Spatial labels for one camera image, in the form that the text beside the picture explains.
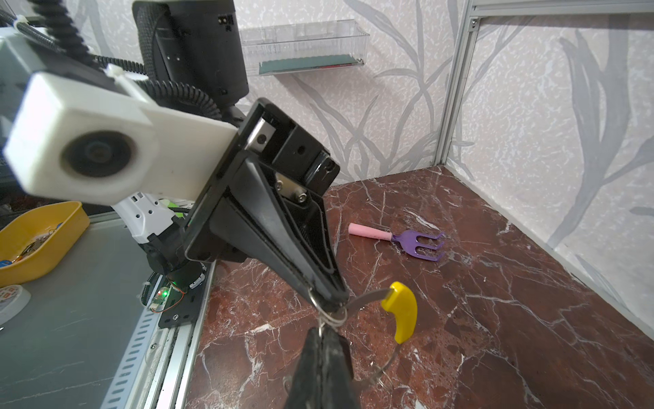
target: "yellow bin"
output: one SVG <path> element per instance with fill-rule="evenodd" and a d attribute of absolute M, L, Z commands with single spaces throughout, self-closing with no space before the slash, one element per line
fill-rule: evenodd
<path fill-rule="evenodd" d="M 81 202 L 37 207 L 0 230 L 0 260 L 14 260 L 36 238 L 54 233 L 32 254 L 0 267 L 0 287 L 32 281 L 49 273 L 89 225 Z"/>

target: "clear plastic shelf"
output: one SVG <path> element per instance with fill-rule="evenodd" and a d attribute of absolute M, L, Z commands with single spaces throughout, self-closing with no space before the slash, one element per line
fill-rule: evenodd
<path fill-rule="evenodd" d="M 248 76 L 364 65 L 368 37 L 355 20 L 241 30 Z"/>

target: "purple fork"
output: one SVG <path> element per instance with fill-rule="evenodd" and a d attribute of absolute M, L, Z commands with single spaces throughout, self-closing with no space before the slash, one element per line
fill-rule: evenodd
<path fill-rule="evenodd" d="M 422 255 L 417 252 L 418 247 L 422 247 L 424 249 L 429 249 L 434 251 L 437 251 L 438 249 L 443 247 L 444 243 L 440 243 L 437 246 L 433 246 L 433 245 L 422 244 L 421 242 L 418 241 L 419 237 L 438 240 L 443 236 L 442 232 L 438 236 L 430 236 L 428 234 L 416 232 L 415 230 L 407 230 L 404 233 L 400 234 L 399 236 L 396 236 L 391 232 L 385 232 L 383 230 L 378 230 L 376 228 L 372 228 L 368 226 L 362 226 L 361 224 L 356 224 L 356 223 L 350 223 L 350 225 L 347 228 L 347 231 L 349 234 L 354 234 L 356 236 L 368 237 L 371 239 L 378 239 L 378 240 L 388 240 L 388 241 L 392 241 L 393 243 L 399 243 L 402 246 L 402 249 L 406 251 L 409 255 L 412 255 L 417 258 L 421 258 L 423 260 L 438 261 L 444 255 L 444 253 L 440 253 L 436 255 L 436 257 L 430 257 L 430 256 Z"/>

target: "robotic arm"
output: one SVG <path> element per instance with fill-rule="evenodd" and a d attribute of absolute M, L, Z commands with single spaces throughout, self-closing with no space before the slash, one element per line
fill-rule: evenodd
<path fill-rule="evenodd" d="M 235 108 L 248 86 L 232 0 L 134 2 L 144 82 L 100 70 L 59 0 L 32 2 L 56 47 L 0 46 L 4 155 L 25 191 L 113 205 L 178 287 L 197 285 L 203 263 L 252 257 L 323 316 L 345 309 L 322 201 L 339 166 L 270 101 Z M 180 219 L 162 196 L 196 202 Z M 294 382 L 286 407 L 358 406 L 338 339 L 309 332 L 297 378 L 314 382 Z"/>

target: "wall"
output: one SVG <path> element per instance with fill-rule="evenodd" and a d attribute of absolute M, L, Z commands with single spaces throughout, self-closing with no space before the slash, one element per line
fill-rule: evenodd
<path fill-rule="evenodd" d="M 483 20 L 448 164 L 654 327 L 654 19 Z"/>
<path fill-rule="evenodd" d="M 67 0 L 96 52 L 140 60 L 133 0 Z M 9 0 L 15 10 L 25 0 Z M 323 142 L 337 183 L 431 165 L 461 6 L 456 0 L 236 0 L 239 27 L 356 19 L 370 34 L 364 67 L 253 77 L 266 97 Z"/>

